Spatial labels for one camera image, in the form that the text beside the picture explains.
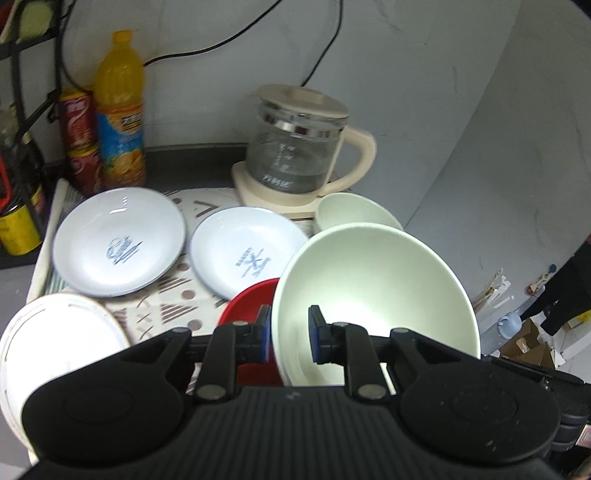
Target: white bowl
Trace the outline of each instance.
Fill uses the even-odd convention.
[[[275,292],[272,343],[286,385],[342,385],[343,368],[312,361],[307,311],[370,335],[406,327],[479,357],[476,318],[459,280],[429,247],[395,228],[349,223],[326,230],[291,260]]]
[[[346,223],[380,223],[404,230],[396,217],[379,203],[348,192],[331,193],[322,197],[314,212],[314,232],[319,233]]]

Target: electric kettle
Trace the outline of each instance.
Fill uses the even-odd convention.
[[[292,85],[265,85],[253,95],[261,99],[256,131],[246,161],[232,167],[245,205],[310,217],[319,197],[348,189],[374,162],[373,135],[348,126],[349,110],[337,100]],[[348,174],[330,181],[343,142],[361,156]]]

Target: blue logo print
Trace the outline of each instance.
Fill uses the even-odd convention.
[[[142,244],[139,242],[131,245],[132,243],[133,240],[129,236],[114,238],[107,249],[107,258],[113,261],[113,265],[127,262],[139,251],[139,246]]]
[[[252,270],[252,276],[257,278],[267,264],[271,261],[271,257],[261,257],[264,248],[261,248],[259,253],[255,253],[253,248],[247,248],[246,251],[240,257],[240,260],[236,262],[237,267],[248,265],[248,268],[244,271],[241,278],[246,277],[247,273]]]

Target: glass kettle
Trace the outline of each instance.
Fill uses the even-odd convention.
[[[375,158],[375,139],[347,125],[349,110],[344,104],[292,85],[265,85],[254,95],[261,103],[245,167],[257,196],[272,203],[304,205],[349,188],[367,173]],[[343,142],[356,146],[361,156],[347,175],[329,182]]]

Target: screw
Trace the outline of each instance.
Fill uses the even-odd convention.
[[[207,384],[199,387],[196,394],[199,398],[213,401],[223,398],[226,395],[226,389],[219,385]]]
[[[361,385],[357,389],[357,395],[366,400],[379,400],[380,398],[384,398],[386,393],[387,391],[384,387],[375,383]]]

